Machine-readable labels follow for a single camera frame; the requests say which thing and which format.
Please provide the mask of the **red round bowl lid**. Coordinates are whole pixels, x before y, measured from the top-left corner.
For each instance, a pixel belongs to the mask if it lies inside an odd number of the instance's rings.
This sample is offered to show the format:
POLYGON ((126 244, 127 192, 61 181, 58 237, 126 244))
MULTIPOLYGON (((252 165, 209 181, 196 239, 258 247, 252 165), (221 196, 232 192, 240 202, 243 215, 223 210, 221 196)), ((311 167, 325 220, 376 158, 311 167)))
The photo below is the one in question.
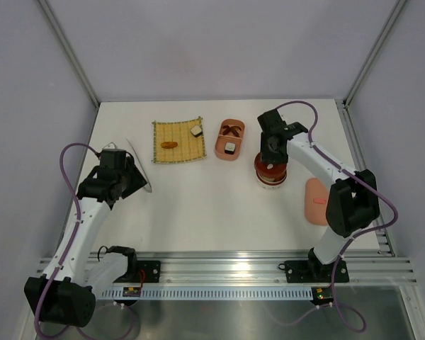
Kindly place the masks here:
POLYGON ((283 172, 287 173, 287 164, 273 164, 262 161, 261 152, 254 158, 255 172, 259 172, 262 176, 275 178, 280 176, 283 172))

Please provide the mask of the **white black sushi cube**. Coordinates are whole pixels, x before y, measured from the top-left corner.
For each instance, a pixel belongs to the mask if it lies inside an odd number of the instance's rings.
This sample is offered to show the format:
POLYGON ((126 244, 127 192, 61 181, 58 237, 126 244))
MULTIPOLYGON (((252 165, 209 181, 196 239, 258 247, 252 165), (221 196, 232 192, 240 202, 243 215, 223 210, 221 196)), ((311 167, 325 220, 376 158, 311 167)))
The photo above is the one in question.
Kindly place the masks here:
POLYGON ((234 154, 236 152, 236 144, 233 142, 227 142, 224 147, 225 154, 234 154))

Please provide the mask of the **pink lunch box lid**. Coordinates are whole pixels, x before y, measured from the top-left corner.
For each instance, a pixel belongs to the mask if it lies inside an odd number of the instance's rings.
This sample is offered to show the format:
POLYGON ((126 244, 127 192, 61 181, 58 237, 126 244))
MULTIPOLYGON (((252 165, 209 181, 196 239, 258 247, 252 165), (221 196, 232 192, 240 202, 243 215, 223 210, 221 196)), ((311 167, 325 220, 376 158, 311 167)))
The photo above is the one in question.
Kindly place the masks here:
POLYGON ((327 226, 326 210, 329 190, 318 178, 310 178, 305 184, 305 218, 313 224, 327 226))

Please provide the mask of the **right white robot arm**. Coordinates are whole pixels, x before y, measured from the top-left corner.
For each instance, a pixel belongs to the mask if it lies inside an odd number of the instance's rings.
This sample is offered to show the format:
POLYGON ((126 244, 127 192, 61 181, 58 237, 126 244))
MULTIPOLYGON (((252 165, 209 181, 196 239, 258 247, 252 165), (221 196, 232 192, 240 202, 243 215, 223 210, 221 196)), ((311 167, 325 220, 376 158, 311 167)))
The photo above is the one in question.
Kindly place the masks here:
POLYGON ((333 158, 317 145, 310 130, 299 122, 287 124, 276 109, 261 114, 258 122, 262 162, 286 166, 294 159, 329 189, 327 229, 302 264, 312 281, 326 283, 332 279, 333 268, 343 263, 345 244, 380 216, 375 176, 333 158))

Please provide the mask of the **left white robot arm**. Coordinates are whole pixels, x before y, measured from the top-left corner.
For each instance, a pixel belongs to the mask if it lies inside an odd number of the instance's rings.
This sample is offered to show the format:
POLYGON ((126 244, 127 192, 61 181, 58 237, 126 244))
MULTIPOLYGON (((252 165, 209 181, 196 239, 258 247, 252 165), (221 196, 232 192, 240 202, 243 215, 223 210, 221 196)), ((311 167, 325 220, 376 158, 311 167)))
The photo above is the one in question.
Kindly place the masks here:
POLYGON ((133 281, 143 273, 133 248, 110 246, 90 272, 86 264, 100 228, 119 200, 147 185, 147 179, 125 149, 95 151, 98 164, 78 185, 67 187, 75 214, 55 255, 38 277, 29 277, 24 294, 35 317, 66 327, 84 327, 93 316, 97 297, 114 281, 133 281))

